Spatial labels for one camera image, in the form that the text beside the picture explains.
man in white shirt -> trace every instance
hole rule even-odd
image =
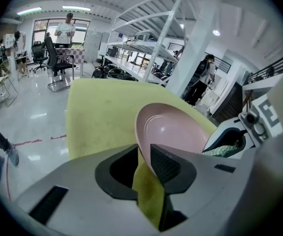
[[[7,55],[5,53],[5,47],[3,45],[3,39],[0,40],[0,77],[2,77],[2,70],[6,73],[6,74],[10,74],[10,71],[7,68],[7,63],[4,61],[7,61]]]
[[[204,66],[203,72],[200,76],[199,81],[190,88],[185,101],[190,105],[195,106],[197,100],[201,97],[207,88],[209,80],[215,80],[216,66],[214,64],[215,56],[212,54],[206,55],[205,59],[200,62],[198,69]]]
[[[57,36],[55,48],[59,48],[61,45],[63,45],[64,48],[70,48],[71,38],[76,32],[76,26],[71,22],[72,18],[73,14],[68,13],[66,21],[58,24],[55,31],[55,36]]]
[[[26,43],[27,43],[27,37],[26,33],[24,31],[16,31],[14,33],[15,38],[15,49],[16,49],[16,61],[19,65],[19,71],[26,76],[27,72],[27,50],[26,50]]]

checkered tablecloth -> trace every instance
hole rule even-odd
[[[77,63],[83,63],[84,56],[86,54],[86,49],[57,48],[56,52],[57,52],[57,55],[73,55],[74,62],[75,64],[77,64]]]

white floor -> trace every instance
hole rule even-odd
[[[91,63],[85,63],[84,77],[90,78],[93,70]],[[79,75],[79,70],[75,70],[75,79]],[[71,71],[66,70],[65,78],[70,77]],[[68,160],[65,118],[69,89],[53,93],[47,88],[50,82],[47,71],[30,73],[29,78],[23,77],[14,84],[19,95],[12,105],[7,107],[3,103],[0,108],[0,132],[17,144],[20,157],[18,166],[14,167],[0,149],[0,155],[6,159],[0,194],[12,201]],[[11,96],[15,95],[11,85],[6,86]]]

black rectangular slot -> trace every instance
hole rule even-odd
[[[68,189],[54,186],[42,200],[34,207],[29,215],[39,223],[46,225]]]
[[[227,165],[224,165],[224,164],[217,164],[215,166],[215,168],[218,169],[218,170],[226,171],[226,172],[230,172],[230,173],[233,173],[234,170],[235,170],[235,167],[227,166]]]

checkered desk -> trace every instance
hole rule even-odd
[[[83,75],[83,63],[84,56],[86,54],[86,49],[78,49],[78,48],[56,48],[57,55],[73,55],[74,63],[80,64],[80,77]]]

